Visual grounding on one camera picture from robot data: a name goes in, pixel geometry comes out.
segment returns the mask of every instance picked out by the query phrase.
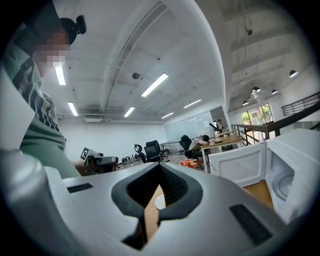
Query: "white ceiling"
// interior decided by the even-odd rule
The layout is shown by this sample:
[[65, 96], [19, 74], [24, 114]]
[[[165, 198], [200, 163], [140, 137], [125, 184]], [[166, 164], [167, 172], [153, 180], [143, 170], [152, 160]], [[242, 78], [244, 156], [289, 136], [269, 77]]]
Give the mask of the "white ceiling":
[[[76, 118], [67, 105], [72, 101], [78, 118], [94, 115], [111, 122], [159, 123], [164, 121], [162, 116], [181, 113], [190, 102], [223, 97], [217, 85], [221, 74], [209, 67], [193, 32], [163, 3], [156, 0], [54, 0], [53, 3], [59, 17], [75, 21], [78, 15], [84, 15], [87, 25], [87, 32], [77, 36], [66, 56], [63, 66], [66, 86], [58, 84], [54, 70], [44, 79], [42, 89], [52, 97], [60, 118]], [[247, 37], [241, 1], [217, 3], [230, 41], [233, 75], [229, 110], [232, 111], [242, 106], [255, 85], [265, 91], [266, 98], [272, 89], [280, 91], [283, 84], [280, 80], [286, 77], [282, 72], [298, 68], [290, 67], [288, 57], [295, 53], [297, 37], [293, 26], [274, 7], [260, 4], [264, 1], [243, 1], [246, 25], [253, 31]], [[133, 73], [139, 73], [140, 78], [133, 79]], [[141, 97], [162, 73], [168, 79], [146, 98]], [[136, 109], [124, 118], [129, 107]]]
[[[65, 58], [66, 86], [58, 84], [54, 70], [44, 79], [42, 89], [55, 102], [59, 118], [76, 118], [67, 105], [72, 101], [80, 116], [102, 115], [112, 122], [163, 123], [161, 117], [183, 111], [190, 102], [221, 97], [211, 93], [218, 76], [202, 58], [197, 40], [163, 3], [53, 2], [59, 17], [75, 20], [84, 15], [87, 24], [87, 32], [77, 36]], [[139, 73], [140, 78], [133, 79], [133, 73]], [[168, 79], [142, 97], [162, 73]], [[130, 107], [136, 109], [124, 118]]]
[[[311, 59], [297, 26], [270, 1], [219, 0], [218, 5], [228, 30], [232, 58], [228, 111], [242, 108], [254, 86], [262, 89], [265, 99], [273, 96], [273, 89], [281, 93], [290, 81], [290, 70], [301, 72]], [[245, 26], [252, 30], [251, 35]]]

